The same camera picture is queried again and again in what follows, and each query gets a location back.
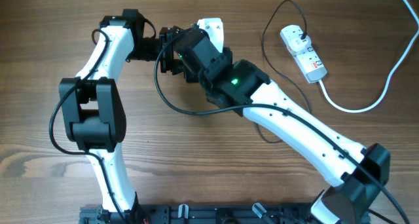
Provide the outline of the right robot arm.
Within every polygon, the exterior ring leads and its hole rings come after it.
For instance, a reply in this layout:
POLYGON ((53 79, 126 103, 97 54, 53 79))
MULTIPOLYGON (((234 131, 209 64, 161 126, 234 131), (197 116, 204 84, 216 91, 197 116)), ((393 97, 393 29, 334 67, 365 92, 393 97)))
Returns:
POLYGON ((388 194, 390 154, 383 146, 365 147, 338 134, 290 100, 256 65, 232 62, 219 52, 202 29, 186 31, 173 49, 210 103, 265 127, 323 176, 330 187, 310 208, 315 220, 360 223, 376 197, 388 194))

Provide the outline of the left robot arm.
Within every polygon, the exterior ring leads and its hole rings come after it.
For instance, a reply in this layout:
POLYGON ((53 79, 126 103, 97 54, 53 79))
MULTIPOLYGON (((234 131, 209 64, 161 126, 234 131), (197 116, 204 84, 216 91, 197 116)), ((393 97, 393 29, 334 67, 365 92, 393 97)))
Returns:
POLYGON ((105 16, 92 32, 96 46, 87 64, 75 77, 64 78, 59 84, 60 100, 50 119, 50 140, 57 150, 67 153, 53 136, 54 121, 61 111, 68 140, 78 147, 74 154, 88 158, 102 195, 96 215, 86 208, 81 210, 81 223, 149 222, 122 155, 126 114, 117 80, 125 62, 155 61, 181 28, 162 28, 145 37, 147 24, 150 21, 136 9, 125 9, 120 16, 105 16))

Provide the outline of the white USB charger plug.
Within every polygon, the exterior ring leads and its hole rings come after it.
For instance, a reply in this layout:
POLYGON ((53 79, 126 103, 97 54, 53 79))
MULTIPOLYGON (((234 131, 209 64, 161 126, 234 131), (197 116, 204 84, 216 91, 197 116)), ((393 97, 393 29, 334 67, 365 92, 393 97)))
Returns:
POLYGON ((309 36, 306 36, 304 39, 301 39, 301 37, 298 36, 288 41, 289 51, 292 55, 301 54, 310 45, 311 45, 311 39, 309 38, 309 36))

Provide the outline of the white power strip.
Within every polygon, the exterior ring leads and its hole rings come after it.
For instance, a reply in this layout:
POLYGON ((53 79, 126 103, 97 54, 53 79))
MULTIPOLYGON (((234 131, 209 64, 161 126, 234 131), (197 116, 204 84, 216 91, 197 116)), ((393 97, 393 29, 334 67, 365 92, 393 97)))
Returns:
MULTIPOLYGON (((298 36, 303 39, 303 34, 302 29, 297 25, 286 26, 280 31, 280 37, 282 38, 288 51, 288 41, 298 36)), ((311 45, 304 52, 298 55, 292 55, 292 57, 308 83, 317 83, 321 81, 324 76, 326 76, 327 70, 314 50, 312 41, 311 45)))

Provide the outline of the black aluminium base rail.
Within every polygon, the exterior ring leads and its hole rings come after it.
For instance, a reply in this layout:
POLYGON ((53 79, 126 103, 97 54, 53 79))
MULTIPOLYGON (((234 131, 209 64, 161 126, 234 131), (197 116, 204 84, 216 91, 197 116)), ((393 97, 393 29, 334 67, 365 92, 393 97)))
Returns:
POLYGON ((124 214, 129 223, 150 224, 224 224, 224 223, 318 223, 310 214, 309 203, 232 206, 193 206, 181 204, 142 205, 124 214))

